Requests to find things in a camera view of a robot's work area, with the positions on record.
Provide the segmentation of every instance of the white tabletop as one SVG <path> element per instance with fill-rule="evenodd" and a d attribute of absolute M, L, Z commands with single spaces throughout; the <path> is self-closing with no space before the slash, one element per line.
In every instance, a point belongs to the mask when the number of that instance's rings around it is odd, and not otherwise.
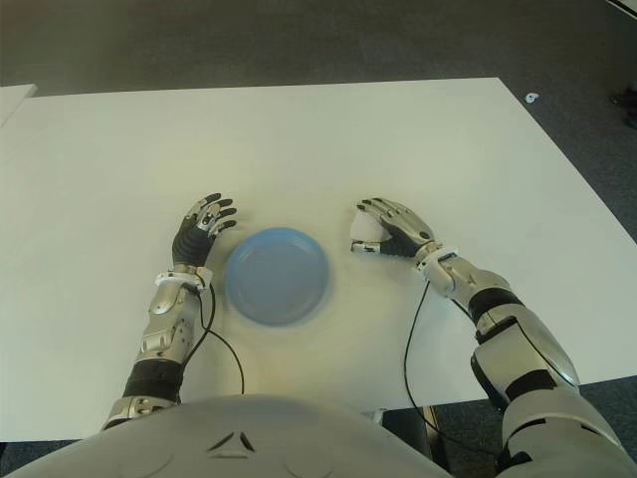
<path fill-rule="evenodd" d="M 22 101 L 36 93 L 35 85 L 0 87 L 0 126 L 9 119 Z"/>
<path fill-rule="evenodd" d="M 181 216 L 222 191 L 240 226 L 213 266 L 216 320 L 248 392 L 402 407 L 401 358 L 423 289 L 408 262 L 349 252 L 356 200 L 410 205 L 506 277 L 584 382 L 635 373 L 637 248 L 497 79 L 142 92 L 26 100 L 0 130 L 0 439 L 92 434 L 130 371 Z M 224 263 L 260 229 L 314 236 L 328 300 L 268 329 L 224 298 Z M 473 325 L 431 295 L 415 332 L 416 400 L 481 398 Z M 235 393 L 212 338 L 184 400 Z"/>

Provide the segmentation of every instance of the wire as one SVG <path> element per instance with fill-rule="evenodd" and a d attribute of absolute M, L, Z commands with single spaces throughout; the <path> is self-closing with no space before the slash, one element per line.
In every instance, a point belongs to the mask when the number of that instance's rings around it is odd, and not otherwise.
<path fill-rule="evenodd" d="M 223 343 L 223 345 L 228 348 L 232 356 L 235 358 L 235 362 L 237 363 L 237 367 L 239 368 L 239 375 L 241 376 L 241 394 L 243 395 L 246 393 L 246 378 L 243 373 L 243 367 L 241 366 L 241 361 L 239 360 L 237 353 L 232 348 L 232 346 L 228 343 L 228 341 L 226 341 L 223 337 L 221 337 L 219 334 L 217 334 L 216 332 L 212 330 L 212 323 L 214 322 L 215 314 L 217 312 L 217 296 L 215 294 L 214 288 L 212 287 L 212 284 L 210 284 L 210 299 L 212 301 L 212 306 L 211 306 L 212 309 L 210 311 L 210 319 L 208 319 L 208 324 L 205 326 L 203 324 L 203 302 L 201 301 L 200 294 L 197 295 L 197 299 L 199 299 L 199 323 L 201 324 L 201 328 L 203 329 L 203 334 L 201 334 L 201 337 L 197 341 L 197 344 L 195 344 L 195 347 L 193 347 L 192 351 L 190 351 L 188 356 L 186 356 L 186 359 L 184 360 L 182 365 L 182 369 L 186 368 L 186 366 L 190 362 L 190 359 L 192 359 L 192 356 L 194 356 L 195 352 L 197 352 L 197 349 L 201 347 L 201 344 L 203 344 L 203 341 L 206 339 L 206 337 L 208 337 L 208 334 L 210 334 L 216 337 L 217 339 L 219 339 Z"/>
<path fill-rule="evenodd" d="M 201 347 L 201 344 L 203 344 L 203 341 L 206 340 L 206 337 L 210 332 L 210 328 L 212 328 L 212 323 L 215 320 L 215 313 L 217 312 L 217 297 L 215 295 L 215 290 L 212 287 L 212 283 L 210 283 L 210 319 L 208 319 L 208 325 L 205 327 L 203 326 L 203 301 L 201 300 L 201 293 L 197 294 L 197 299 L 199 300 L 199 321 L 201 322 L 201 327 L 203 328 L 203 334 L 201 334 L 201 337 L 197 341 L 197 344 L 195 344 L 195 347 L 192 348 L 192 351 L 190 351 L 190 353 L 184 359 L 183 364 L 181 365 L 182 370 L 186 369 L 186 366 L 190 362 L 190 359 L 192 359 L 192 356 L 195 355 L 195 353 Z"/>
<path fill-rule="evenodd" d="M 449 436 L 447 433 L 444 433 L 440 428 L 438 428 L 436 425 L 434 425 L 431 421 L 429 421 L 424 413 L 420 410 L 420 408 L 418 407 L 418 405 L 416 405 L 416 401 L 414 400 L 413 395 L 411 394 L 411 389 L 409 388 L 409 380 L 407 379 L 407 359 L 409 357 L 409 347 L 411 346 L 411 339 L 414 335 L 414 329 L 416 328 L 416 322 L 418 322 L 418 315 L 420 314 L 420 309 L 422 308 L 422 304 L 423 302 L 425 302 L 425 297 L 427 297 L 427 291 L 429 290 L 429 282 L 427 282 L 427 285 L 425 286 L 425 290 L 422 293 L 422 297 L 420 298 L 420 302 L 418 303 L 418 308 L 416 309 L 416 314 L 414 315 L 414 320 L 411 324 L 411 330 L 409 331 L 409 339 L 407 339 L 407 347 L 405 348 L 405 355 L 403 358 L 403 362 L 402 362 L 402 374 L 403 374 L 403 378 L 405 380 L 405 388 L 407 389 L 407 395 L 409 395 L 409 401 L 411 402 L 411 405 L 413 406 L 414 410 L 416 410 L 416 412 L 418 413 L 418 415 L 420 415 L 420 418 L 422 418 L 422 420 L 427 423 L 431 428 L 433 428 L 440 436 L 442 436 L 443 438 L 446 438 L 447 440 L 456 443 L 457 445 L 462 446 L 463 448 L 465 448 L 466 450 L 469 451 L 475 451 L 477 453 L 484 453 L 486 455 L 491 455 L 493 457 L 498 456 L 498 453 L 495 453 L 493 451 L 489 451 L 489 450 L 485 450 L 483 448 L 479 448 L 479 447 L 473 447 L 470 445 L 465 444 L 463 441 L 459 440 L 458 438 L 454 438 L 453 436 Z"/>
<path fill-rule="evenodd" d="M 219 339 L 221 342 L 223 342 L 223 344 L 228 348 L 228 350 L 232 353 L 233 357 L 235 358 L 235 362 L 237 363 L 237 367 L 239 368 L 239 375 L 241 376 L 241 394 L 244 395 L 246 393 L 246 378 L 243 375 L 243 367 L 241 366 L 241 361 L 237 357 L 237 354 L 235 353 L 235 350 L 232 348 L 232 346 L 230 344 L 228 344 L 228 342 L 223 337 L 221 337 L 216 332 L 208 331 L 208 334 L 212 334 L 217 339 Z"/>

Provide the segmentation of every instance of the gray carpet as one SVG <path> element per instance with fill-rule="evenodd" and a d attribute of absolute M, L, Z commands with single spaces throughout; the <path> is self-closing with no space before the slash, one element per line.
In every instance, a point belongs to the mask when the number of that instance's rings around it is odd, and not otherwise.
<path fill-rule="evenodd" d="M 633 239 L 637 131 L 607 97 L 637 79 L 635 52 L 637 22 L 602 0 L 0 0 L 0 85 L 39 95 L 500 77 L 540 94 L 526 108 Z M 585 395 L 635 457 L 637 380 Z M 450 434 L 497 447 L 484 402 L 438 411 Z M 8 445 L 0 472 L 47 446 Z M 448 450 L 457 476 L 493 476 Z"/>

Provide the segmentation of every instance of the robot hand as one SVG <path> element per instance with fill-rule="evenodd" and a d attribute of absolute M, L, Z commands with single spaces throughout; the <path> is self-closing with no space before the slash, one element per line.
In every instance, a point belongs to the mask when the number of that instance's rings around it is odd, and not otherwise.
<path fill-rule="evenodd" d="M 217 236 L 237 221 L 222 221 L 237 212 L 232 199 L 221 199 L 218 192 L 197 201 L 181 222 L 172 242 L 172 262 L 201 267 L 205 264 Z"/>
<path fill-rule="evenodd" d="M 414 257 L 420 248 L 434 240 L 429 226 L 402 204 L 374 197 L 363 199 L 356 207 L 376 219 L 391 235 L 391 239 L 383 242 L 353 241 L 352 252 Z"/>

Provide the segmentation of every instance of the blue plate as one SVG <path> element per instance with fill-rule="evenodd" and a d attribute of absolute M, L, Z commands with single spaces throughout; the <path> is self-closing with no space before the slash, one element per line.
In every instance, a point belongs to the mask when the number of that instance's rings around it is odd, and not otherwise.
<path fill-rule="evenodd" d="M 305 317 L 327 288 L 325 252 L 309 235 L 277 227 L 241 243 L 230 256 L 226 291 L 244 316 L 268 326 Z"/>

